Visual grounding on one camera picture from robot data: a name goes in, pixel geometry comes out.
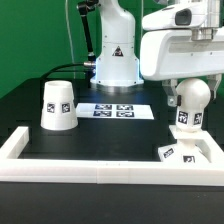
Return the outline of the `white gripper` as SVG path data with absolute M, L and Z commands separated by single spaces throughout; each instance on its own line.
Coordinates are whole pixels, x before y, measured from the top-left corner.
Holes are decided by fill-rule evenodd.
M 177 78 L 206 76 L 215 100 L 224 73 L 224 28 L 212 40 L 193 41 L 192 32 L 159 30 L 147 32 L 141 41 L 140 72 L 146 80 L 162 82 L 170 107 L 181 105 Z

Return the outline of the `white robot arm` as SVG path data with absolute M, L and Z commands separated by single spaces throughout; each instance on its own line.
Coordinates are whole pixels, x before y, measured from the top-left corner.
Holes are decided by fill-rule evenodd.
M 99 0 L 102 50 L 91 86 L 128 91 L 146 80 L 160 81 L 168 104 L 176 106 L 181 78 L 205 76 L 212 96 L 224 75 L 222 0 L 167 0 L 142 18 L 145 31 L 136 56 L 135 18 L 118 0 Z

